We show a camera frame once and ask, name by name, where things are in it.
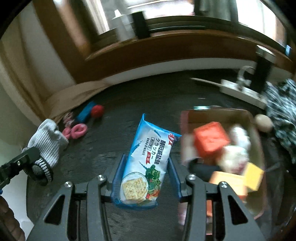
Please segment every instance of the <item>vegetable image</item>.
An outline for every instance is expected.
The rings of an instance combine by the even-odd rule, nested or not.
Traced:
[[[148,194],[146,198],[150,199],[152,197],[157,197],[159,194],[161,184],[161,181],[159,180],[160,171],[155,169],[155,165],[152,165],[150,168],[147,168],[142,163],[140,164],[146,169],[145,177],[148,181]]]

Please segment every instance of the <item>red cube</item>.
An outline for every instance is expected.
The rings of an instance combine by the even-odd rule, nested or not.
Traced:
[[[230,143],[230,140],[219,122],[211,122],[195,128],[194,144],[202,158],[215,158],[221,149]]]

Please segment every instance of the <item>white power strip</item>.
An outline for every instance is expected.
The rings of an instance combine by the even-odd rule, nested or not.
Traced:
[[[233,83],[228,80],[221,80],[220,91],[224,94],[246,101],[261,109],[265,109],[267,104],[264,96],[259,97],[257,92],[246,87],[243,87],[242,91],[240,91],[237,88],[237,83]]]

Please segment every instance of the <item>silver lid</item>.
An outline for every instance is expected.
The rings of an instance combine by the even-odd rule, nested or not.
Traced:
[[[267,48],[257,45],[256,54],[265,58],[266,60],[272,62],[273,64],[276,62],[276,56]]]

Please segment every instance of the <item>red ball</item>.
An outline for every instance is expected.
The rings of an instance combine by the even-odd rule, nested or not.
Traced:
[[[102,115],[104,114],[104,106],[102,105],[95,105],[92,109],[91,109],[91,117],[92,118],[100,118],[102,117]]]

